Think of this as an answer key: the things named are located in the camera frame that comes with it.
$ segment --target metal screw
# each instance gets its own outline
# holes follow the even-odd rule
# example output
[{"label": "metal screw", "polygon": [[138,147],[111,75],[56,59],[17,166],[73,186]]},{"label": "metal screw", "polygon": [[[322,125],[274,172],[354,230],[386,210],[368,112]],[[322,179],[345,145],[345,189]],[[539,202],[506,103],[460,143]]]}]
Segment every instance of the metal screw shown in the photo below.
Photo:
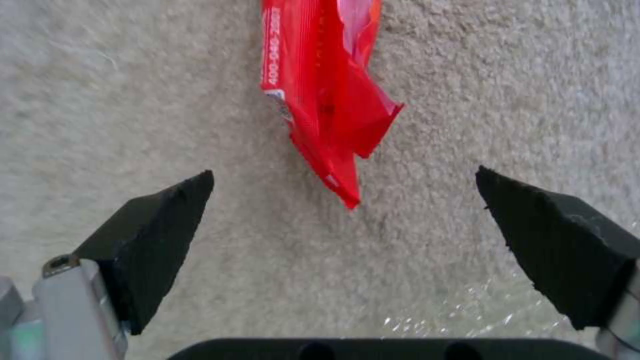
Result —
[{"label": "metal screw", "polygon": [[42,267],[42,277],[48,278],[80,266],[80,259],[75,254],[56,256]]}]

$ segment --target plastic wrapper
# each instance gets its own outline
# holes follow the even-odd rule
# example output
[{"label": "plastic wrapper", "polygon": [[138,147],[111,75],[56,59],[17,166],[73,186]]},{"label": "plastic wrapper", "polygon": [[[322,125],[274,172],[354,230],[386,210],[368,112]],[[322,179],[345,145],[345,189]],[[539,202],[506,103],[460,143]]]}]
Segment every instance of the plastic wrapper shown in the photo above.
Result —
[{"label": "plastic wrapper", "polygon": [[381,0],[263,0],[261,87],[282,102],[291,140],[325,185],[360,202],[367,158],[402,109],[367,74]]}]

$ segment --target hole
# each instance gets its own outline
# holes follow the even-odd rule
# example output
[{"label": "hole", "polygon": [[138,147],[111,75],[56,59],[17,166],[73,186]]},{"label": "hole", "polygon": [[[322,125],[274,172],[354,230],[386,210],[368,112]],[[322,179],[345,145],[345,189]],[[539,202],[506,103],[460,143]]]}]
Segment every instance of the hole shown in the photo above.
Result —
[{"label": "hole", "polygon": [[453,343],[444,352],[445,360],[482,360],[480,353],[471,345],[465,343]]},{"label": "hole", "polygon": [[334,360],[333,350],[328,345],[311,343],[305,345],[298,356],[298,360]]},{"label": "hole", "polygon": [[64,265],[66,265],[68,263],[69,263],[69,255],[62,255],[62,256],[58,257],[57,259],[53,259],[49,263],[49,268],[52,268],[52,269],[59,268],[59,267],[64,266]]}]

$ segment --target carpet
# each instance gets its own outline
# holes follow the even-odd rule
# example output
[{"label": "carpet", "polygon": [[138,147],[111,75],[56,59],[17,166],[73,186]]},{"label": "carpet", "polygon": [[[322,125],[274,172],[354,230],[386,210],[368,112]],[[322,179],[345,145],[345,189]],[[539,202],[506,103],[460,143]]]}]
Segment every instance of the carpet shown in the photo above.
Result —
[{"label": "carpet", "polygon": [[480,164],[640,235],[640,3],[386,0],[371,73],[407,103],[348,212],[261,94],[260,2],[0,2],[0,273],[30,294],[127,199],[210,168],[188,258],[128,359],[234,336],[545,336]]}]

